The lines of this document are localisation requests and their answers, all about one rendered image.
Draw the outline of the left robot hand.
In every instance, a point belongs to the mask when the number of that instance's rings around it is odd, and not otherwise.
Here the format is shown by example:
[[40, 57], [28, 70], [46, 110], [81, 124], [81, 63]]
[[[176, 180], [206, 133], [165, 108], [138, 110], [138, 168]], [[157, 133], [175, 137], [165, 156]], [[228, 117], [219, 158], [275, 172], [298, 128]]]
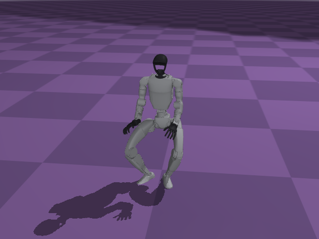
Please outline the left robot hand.
[[172, 135], [171, 135], [170, 139], [172, 138], [172, 136], [173, 136], [173, 134], [174, 134], [174, 137], [173, 137], [173, 140], [174, 140], [174, 138], [175, 138], [175, 136], [176, 136], [176, 132], [177, 132], [177, 126], [178, 126], [178, 125], [174, 124], [173, 122], [170, 124], [170, 126], [167, 126], [167, 127], [164, 129], [164, 131], [165, 131], [166, 129], [168, 129], [168, 131], [166, 132], [165, 136], [166, 136], [166, 135], [168, 134], [168, 132], [170, 131], [167, 138], [169, 138], [169, 136], [170, 136], [170, 134], [171, 134], [171, 132], [172, 132]]

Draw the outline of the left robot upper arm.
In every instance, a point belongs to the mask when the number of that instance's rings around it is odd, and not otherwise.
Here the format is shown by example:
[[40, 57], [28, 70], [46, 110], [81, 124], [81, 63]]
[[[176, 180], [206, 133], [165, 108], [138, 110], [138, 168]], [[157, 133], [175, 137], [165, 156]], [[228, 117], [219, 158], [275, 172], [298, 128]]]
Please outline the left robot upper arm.
[[183, 83], [181, 79], [178, 78], [172, 78], [172, 85], [175, 87], [175, 97], [176, 97], [176, 102], [174, 102], [173, 106], [175, 109], [180, 108], [180, 102], [182, 102], [183, 98]]

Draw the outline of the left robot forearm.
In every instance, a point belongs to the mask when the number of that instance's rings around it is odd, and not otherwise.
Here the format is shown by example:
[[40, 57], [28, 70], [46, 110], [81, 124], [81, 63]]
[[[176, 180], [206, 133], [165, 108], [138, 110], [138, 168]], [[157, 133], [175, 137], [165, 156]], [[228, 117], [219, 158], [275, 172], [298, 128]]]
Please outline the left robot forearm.
[[172, 120], [172, 122], [176, 125], [178, 125], [178, 123], [180, 122], [180, 118], [183, 112], [183, 102], [180, 102], [180, 108], [174, 110], [174, 119]]

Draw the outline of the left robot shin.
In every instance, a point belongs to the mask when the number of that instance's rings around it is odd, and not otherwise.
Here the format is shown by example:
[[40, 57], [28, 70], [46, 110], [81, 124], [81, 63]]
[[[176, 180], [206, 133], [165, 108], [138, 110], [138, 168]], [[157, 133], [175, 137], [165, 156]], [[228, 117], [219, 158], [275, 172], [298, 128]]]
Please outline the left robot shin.
[[168, 168], [167, 168], [167, 171], [165, 173], [165, 178], [167, 176], [170, 177], [172, 175], [172, 173], [178, 168], [178, 166], [181, 163], [182, 157], [183, 157], [183, 152], [181, 153], [181, 158], [178, 158], [176, 160], [173, 159], [172, 156], [170, 156]]

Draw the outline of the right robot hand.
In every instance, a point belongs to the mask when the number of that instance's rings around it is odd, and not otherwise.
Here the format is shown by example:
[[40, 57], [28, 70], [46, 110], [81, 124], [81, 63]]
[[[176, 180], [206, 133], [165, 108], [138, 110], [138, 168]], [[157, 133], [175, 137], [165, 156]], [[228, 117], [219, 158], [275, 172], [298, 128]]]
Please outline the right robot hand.
[[[132, 120], [131, 123], [129, 123], [124, 129], [123, 129], [123, 134], [128, 134], [130, 133], [129, 129], [130, 127], [134, 128], [134, 126], [137, 126], [139, 123], [141, 122], [140, 119], [137, 119], [137, 120]], [[127, 133], [127, 130], [128, 130], [128, 133]]]

